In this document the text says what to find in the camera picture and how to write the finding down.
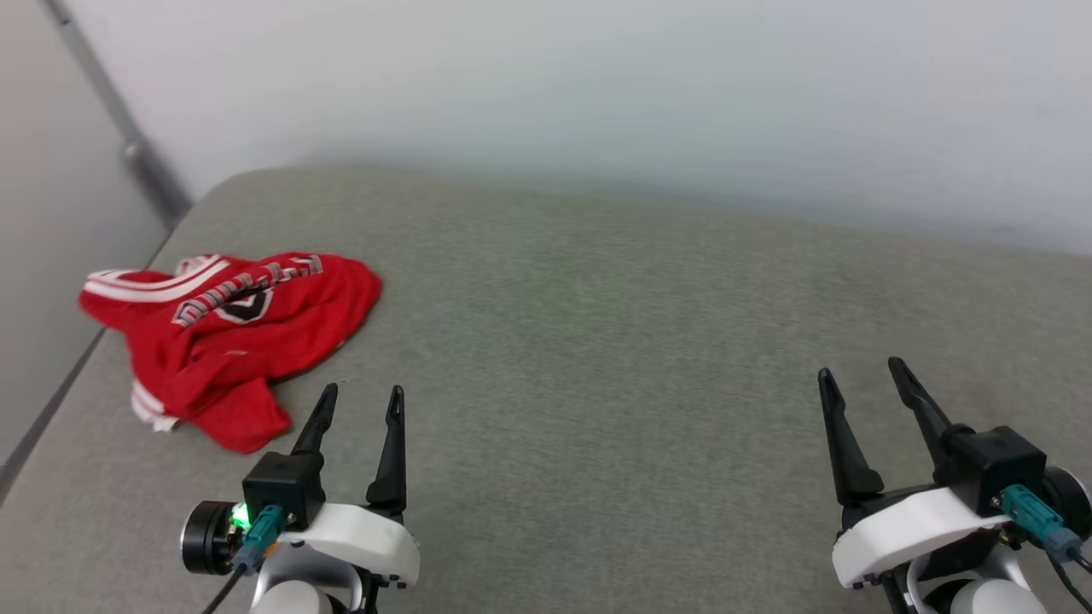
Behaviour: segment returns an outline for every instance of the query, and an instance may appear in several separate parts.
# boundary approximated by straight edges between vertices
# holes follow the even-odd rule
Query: green led
[[[232,524],[244,531],[250,530],[250,512],[247,511],[247,504],[235,504],[232,508]]]

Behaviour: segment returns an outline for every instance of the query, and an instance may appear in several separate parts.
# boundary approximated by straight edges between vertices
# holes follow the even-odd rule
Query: gray fabric surface
[[[830,565],[821,366],[889,487],[930,470],[892,354],[953,420],[1009,424],[1092,480],[1087,259],[299,169],[223,185],[157,263],[284,250],[385,280],[358,334],[276,388],[301,420],[342,382],[323,481],[357,503],[405,387],[422,581],[383,614],[886,611]],[[4,612],[193,613],[219,588],[183,570],[178,531],[238,498],[257,456],[153,434],[130,377],[107,333],[0,508]],[[1040,552],[1022,559],[1051,612],[1077,612]]]

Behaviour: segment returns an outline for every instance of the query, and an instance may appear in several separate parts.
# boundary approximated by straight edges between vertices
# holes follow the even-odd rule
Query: white backdrop
[[[1092,252],[1088,0],[68,0],[193,197],[368,163]]]

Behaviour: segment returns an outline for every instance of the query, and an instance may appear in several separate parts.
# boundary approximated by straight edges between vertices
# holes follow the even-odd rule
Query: red fabric
[[[157,400],[163,414],[244,453],[292,424],[266,380],[329,356],[382,288],[364,263],[331,255],[289,252],[257,262],[205,256],[183,261],[178,273],[94,273],[80,305],[126,334],[152,404],[161,406]]]

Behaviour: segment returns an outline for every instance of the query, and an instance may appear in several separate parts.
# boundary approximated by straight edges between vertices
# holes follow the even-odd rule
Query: motor
[[[319,448],[333,423],[330,383],[288,454],[266,452],[242,481],[242,501],[201,501],[182,528],[192,574],[230,578],[213,612],[242,576],[258,575],[251,614],[375,614],[379,589],[417,582],[420,554],[404,526],[405,399],[395,386],[387,439],[364,506],[327,503]],[[328,592],[342,589],[347,602]]]
[[[1081,547],[1092,533],[1092,504],[1069,472],[1007,426],[976,433],[952,424],[906,364],[888,361],[904,405],[917,420],[933,459],[931,484],[883,492],[845,420],[845,400],[829,369],[819,371],[834,493],[842,530],[831,559],[843,587],[882,586],[895,614],[1045,613],[1014,551],[1046,551],[1066,589],[1092,605],[1063,568],[1092,572]],[[928,594],[922,582],[973,571]]]

